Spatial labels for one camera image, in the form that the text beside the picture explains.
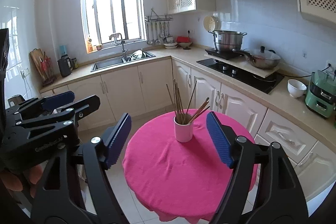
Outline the left human hand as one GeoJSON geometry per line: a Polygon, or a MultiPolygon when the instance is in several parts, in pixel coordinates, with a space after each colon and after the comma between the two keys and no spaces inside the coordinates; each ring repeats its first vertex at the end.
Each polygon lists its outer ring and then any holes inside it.
{"type": "MultiPolygon", "coordinates": [[[[25,178],[31,183],[30,195],[32,198],[35,197],[37,183],[42,178],[42,175],[43,167],[40,164],[32,167],[27,171],[24,171],[25,178]]],[[[8,170],[1,170],[1,180],[8,190],[16,192],[21,192],[23,190],[23,180],[8,170]]]]}

